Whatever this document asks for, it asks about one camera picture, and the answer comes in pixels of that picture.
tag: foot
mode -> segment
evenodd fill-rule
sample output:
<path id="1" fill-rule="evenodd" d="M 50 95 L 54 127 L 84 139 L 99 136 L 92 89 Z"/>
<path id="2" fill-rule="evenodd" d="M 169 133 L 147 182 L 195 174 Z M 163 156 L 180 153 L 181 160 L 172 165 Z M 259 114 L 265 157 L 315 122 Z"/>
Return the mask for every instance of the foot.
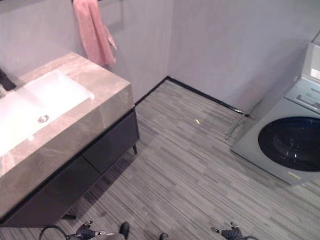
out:
<path id="1" fill-rule="evenodd" d="M 130 224 L 127 221 L 121 224 L 119 233 L 124 236 L 125 240 L 128 239 L 129 230 L 130 230 Z"/>
<path id="2" fill-rule="evenodd" d="M 168 237 L 169 237 L 168 234 L 162 233 L 162 234 L 160 235 L 160 237 L 159 237 L 159 240 L 165 240 L 165 239 L 168 238 Z"/>

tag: sink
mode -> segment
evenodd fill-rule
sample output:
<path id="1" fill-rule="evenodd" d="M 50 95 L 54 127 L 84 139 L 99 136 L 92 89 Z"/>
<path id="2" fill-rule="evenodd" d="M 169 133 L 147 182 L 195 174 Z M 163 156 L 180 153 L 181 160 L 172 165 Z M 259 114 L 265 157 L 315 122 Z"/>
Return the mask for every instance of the sink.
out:
<path id="1" fill-rule="evenodd" d="M 0 156 L 19 145 L 93 93 L 51 71 L 0 99 Z"/>

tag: gray marble countertop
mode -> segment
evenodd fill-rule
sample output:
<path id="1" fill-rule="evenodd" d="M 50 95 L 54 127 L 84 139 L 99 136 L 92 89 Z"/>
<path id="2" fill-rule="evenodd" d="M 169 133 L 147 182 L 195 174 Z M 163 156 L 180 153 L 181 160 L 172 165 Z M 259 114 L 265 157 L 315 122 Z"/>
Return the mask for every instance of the gray marble countertop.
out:
<path id="1" fill-rule="evenodd" d="M 0 157 L 0 218 L 134 105 L 131 84 L 69 53 L 19 78 L 59 70 L 94 94 Z"/>

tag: washing machine control panel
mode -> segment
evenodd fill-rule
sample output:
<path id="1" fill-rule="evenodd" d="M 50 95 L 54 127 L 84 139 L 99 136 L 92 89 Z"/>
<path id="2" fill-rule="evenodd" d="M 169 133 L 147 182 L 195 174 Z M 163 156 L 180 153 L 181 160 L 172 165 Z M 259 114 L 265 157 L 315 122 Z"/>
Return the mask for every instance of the washing machine control panel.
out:
<path id="1" fill-rule="evenodd" d="M 284 98 L 320 114 L 320 81 L 302 77 Z"/>

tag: washing machine door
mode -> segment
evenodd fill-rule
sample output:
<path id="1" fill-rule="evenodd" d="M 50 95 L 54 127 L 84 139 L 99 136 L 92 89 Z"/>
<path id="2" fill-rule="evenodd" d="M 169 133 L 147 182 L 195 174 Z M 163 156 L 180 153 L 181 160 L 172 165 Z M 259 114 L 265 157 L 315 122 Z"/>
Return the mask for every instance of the washing machine door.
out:
<path id="1" fill-rule="evenodd" d="M 288 117 L 266 125 L 258 135 L 262 152 L 294 170 L 320 172 L 320 119 Z"/>

